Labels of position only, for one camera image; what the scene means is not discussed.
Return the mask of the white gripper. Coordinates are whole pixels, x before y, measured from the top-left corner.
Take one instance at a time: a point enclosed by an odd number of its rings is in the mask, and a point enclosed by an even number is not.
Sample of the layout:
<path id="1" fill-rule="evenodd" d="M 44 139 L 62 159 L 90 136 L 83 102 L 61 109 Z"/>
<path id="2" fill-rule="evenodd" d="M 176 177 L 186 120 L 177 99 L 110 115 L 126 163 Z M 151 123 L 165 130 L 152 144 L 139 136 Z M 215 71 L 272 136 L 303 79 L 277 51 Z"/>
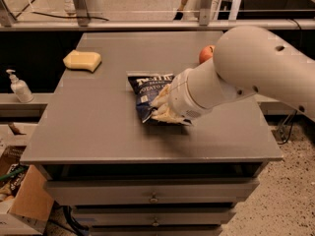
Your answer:
<path id="1" fill-rule="evenodd" d="M 176 75 L 171 84 L 164 86 L 155 97 L 151 103 L 152 107 L 158 107 L 152 113 L 154 120 L 183 123 L 184 119 L 192 121 L 211 112 L 211 109 L 197 104 L 191 96 L 188 87 L 188 76 L 191 72 L 191 69 L 186 69 Z"/>

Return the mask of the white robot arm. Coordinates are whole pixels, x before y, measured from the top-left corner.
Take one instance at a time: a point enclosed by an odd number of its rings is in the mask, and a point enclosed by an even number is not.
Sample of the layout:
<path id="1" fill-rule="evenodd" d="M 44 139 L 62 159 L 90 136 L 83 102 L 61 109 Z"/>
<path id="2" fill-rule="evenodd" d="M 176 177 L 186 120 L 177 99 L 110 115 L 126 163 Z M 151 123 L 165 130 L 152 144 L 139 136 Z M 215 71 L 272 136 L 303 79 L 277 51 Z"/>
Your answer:
<path id="1" fill-rule="evenodd" d="M 220 37 L 212 58 L 184 70 L 161 90 L 152 102 L 152 118 L 192 121 L 256 93 L 314 121 L 315 60 L 266 29 L 236 27 Z"/>

